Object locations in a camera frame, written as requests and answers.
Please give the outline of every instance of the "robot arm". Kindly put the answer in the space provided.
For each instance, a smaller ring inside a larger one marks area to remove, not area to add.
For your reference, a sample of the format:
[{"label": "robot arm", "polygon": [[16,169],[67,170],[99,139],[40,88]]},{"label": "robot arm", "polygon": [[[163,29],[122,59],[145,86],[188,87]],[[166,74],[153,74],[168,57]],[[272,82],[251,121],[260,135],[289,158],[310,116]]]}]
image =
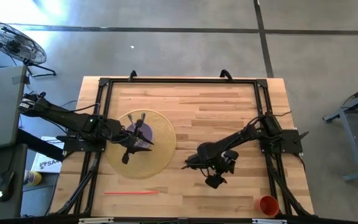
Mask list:
[{"label": "robot arm", "polygon": [[[255,125],[260,122],[260,128],[256,128]],[[283,130],[280,127],[276,117],[272,114],[263,115],[261,117],[254,118],[249,124],[242,130],[222,139],[217,142],[205,142],[198,146],[197,153],[190,156],[186,161],[186,166],[192,169],[211,169],[214,171],[213,175],[206,176],[205,183],[216,189],[222,183],[227,183],[222,177],[223,173],[234,173],[234,166],[239,154],[233,151],[232,148],[252,140],[268,140],[271,145],[281,145],[285,139],[281,133]],[[310,215],[299,204],[296,198],[293,196],[287,185],[278,175],[276,168],[274,168],[271,156],[267,159],[267,170],[272,175],[276,183],[281,188],[283,194],[289,198],[289,202],[293,206],[294,210],[299,215]]]},{"label": "robot arm", "polygon": [[136,146],[136,142],[140,140],[151,143],[143,137],[139,128],[143,125],[143,120],[136,122],[135,132],[125,130],[121,123],[115,119],[107,119],[99,114],[77,114],[74,111],[66,110],[56,106],[45,99],[45,92],[41,94],[25,94],[19,105],[19,111],[26,116],[40,117],[47,121],[61,125],[74,135],[57,136],[57,139],[63,142],[75,143],[76,148],[82,151],[93,151],[94,148],[110,141],[120,144],[127,148],[127,152],[123,155],[122,162],[127,164],[129,160],[128,153],[139,151],[149,151],[143,147]]}]

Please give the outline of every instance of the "floor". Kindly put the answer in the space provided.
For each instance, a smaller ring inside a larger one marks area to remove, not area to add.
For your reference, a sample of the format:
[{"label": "floor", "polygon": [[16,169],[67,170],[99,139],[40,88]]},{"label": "floor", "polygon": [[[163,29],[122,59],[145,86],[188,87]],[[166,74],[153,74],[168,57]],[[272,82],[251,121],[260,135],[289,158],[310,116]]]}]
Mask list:
[{"label": "floor", "polygon": [[[357,170],[350,145],[340,123],[321,119],[358,91],[358,1],[259,0],[261,15],[254,3],[259,9],[253,0],[0,0],[0,21],[58,26],[16,26],[58,73],[32,78],[26,91],[46,91],[56,105],[77,99],[85,75],[217,76],[225,68],[234,77],[284,78],[295,125],[310,132],[302,144],[315,213],[358,221],[358,181],[342,179]],[[0,52],[0,65],[13,62]],[[23,116],[22,125],[38,137],[62,134],[37,118]],[[34,156],[29,152],[27,168]],[[55,178],[24,192],[22,213],[45,213]]]}]

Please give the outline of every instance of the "orange cup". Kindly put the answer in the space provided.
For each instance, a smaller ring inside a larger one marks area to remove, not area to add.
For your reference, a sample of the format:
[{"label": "orange cup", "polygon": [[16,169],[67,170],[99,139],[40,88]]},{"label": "orange cup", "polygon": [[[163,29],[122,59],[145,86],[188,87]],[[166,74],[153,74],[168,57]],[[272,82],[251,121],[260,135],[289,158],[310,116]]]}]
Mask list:
[{"label": "orange cup", "polygon": [[270,217],[277,215],[280,210],[277,200],[269,195],[258,198],[254,203],[254,207],[255,210],[263,212]]}]

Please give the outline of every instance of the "wooden table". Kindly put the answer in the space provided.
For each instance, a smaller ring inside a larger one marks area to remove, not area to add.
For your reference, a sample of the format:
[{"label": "wooden table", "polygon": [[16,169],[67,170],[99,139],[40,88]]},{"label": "wooden table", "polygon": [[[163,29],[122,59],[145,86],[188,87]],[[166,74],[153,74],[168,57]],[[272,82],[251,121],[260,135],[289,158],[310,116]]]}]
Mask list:
[{"label": "wooden table", "polygon": [[[100,77],[84,77],[77,108],[95,102]],[[284,81],[269,78],[268,89],[274,114],[290,111]],[[259,142],[237,146],[234,174],[224,174],[227,184],[212,189],[198,170],[180,168],[199,144],[217,141],[242,129],[257,116],[252,85],[216,83],[115,83],[109,118],[118,119],[128,111],[156,110],[174,125],[177,148],[169,165],[148,179],[134,180],[118,175],[102,154],[98,172],[93,217],[264,217],[254,210],[254,200],[270,195],[264,155]],[[278,117],[283,129],[292,129],[291,114]],[[76,152],[63,161],[51,211],[69,199],[78,185],[84,153]],[[287,185],[294,196],[313,213],[305,172],[299,158],[283,155]],[[277,186],[281,209],[281,191]],[[158,190],[158,195],[103,195],[107,191]],[[85,207],[88,189],[82,206]]]}]

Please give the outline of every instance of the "orange straw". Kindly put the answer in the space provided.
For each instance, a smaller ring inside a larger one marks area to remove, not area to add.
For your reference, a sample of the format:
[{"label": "orange straw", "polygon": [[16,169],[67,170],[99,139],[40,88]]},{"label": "orange straw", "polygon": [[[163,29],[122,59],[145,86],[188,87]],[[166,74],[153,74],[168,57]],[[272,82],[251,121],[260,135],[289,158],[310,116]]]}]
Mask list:
[{"label": "orange straw", "polygon": [[146,191],[146,192],[105,192],[105,195],[139,195],[139,194],[158,194],[158,191]]}]

